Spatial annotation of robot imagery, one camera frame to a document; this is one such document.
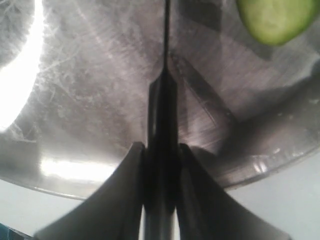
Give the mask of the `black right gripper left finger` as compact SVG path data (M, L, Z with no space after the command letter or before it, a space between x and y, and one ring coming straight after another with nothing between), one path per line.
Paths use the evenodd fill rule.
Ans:
M35 240L137 240L143 205L142 160L145 146L131 145L127 155L87 200L39 230Z

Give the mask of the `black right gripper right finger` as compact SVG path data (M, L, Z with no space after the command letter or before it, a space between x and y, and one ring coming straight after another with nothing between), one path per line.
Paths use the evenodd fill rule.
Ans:
M291 236L239 204L181 144L177 217L182 240L289 240Z

